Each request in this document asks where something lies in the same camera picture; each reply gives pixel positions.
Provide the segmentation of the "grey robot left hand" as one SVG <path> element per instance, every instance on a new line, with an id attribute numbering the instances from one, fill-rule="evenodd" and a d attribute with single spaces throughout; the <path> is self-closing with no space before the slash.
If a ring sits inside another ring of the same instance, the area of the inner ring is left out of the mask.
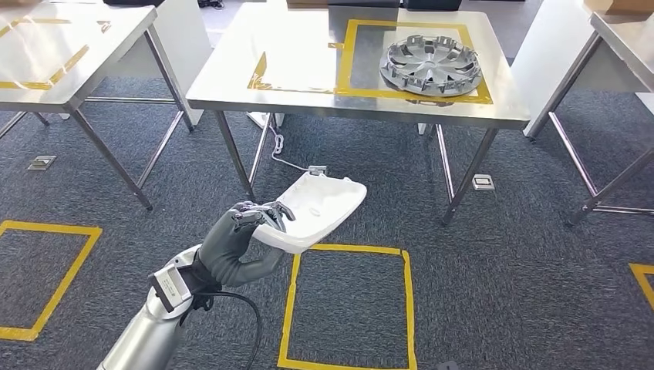
<path id="1" fill-rule="evenodd" d="M 242 262 L 255 230 L 269 224 L 286 231 L 283 219 L 295 215 L 279 201 L 263 204 L 241 201 L 214 224 L 197 251 L 197 259 L 220 285 L 236 288 L 270 275 L 284 259 L 285 252 L 272 248 L 256 261 Z"/>

